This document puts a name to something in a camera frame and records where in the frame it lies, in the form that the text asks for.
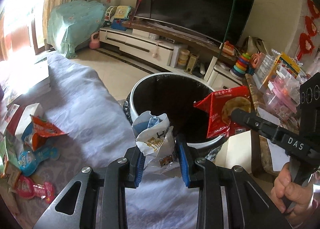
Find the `person's right hand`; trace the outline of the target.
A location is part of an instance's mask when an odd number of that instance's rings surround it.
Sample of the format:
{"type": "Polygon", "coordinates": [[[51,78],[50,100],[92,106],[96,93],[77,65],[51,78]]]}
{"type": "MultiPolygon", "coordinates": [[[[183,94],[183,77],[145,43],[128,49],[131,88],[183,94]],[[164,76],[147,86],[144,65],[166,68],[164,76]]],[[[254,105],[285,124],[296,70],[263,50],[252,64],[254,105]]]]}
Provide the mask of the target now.
{"type": "Polygon", "coordinates": [[[319,205],[319,198],[314,196],[313,183],[302,187],[292,182],[287,162],[274,181],[270,199],[286,215],[288,222],[293,228],[303,226],[311,218],[319,205]],[[283,197],[295,203],[293,208],[286,208],[283,197]]]}

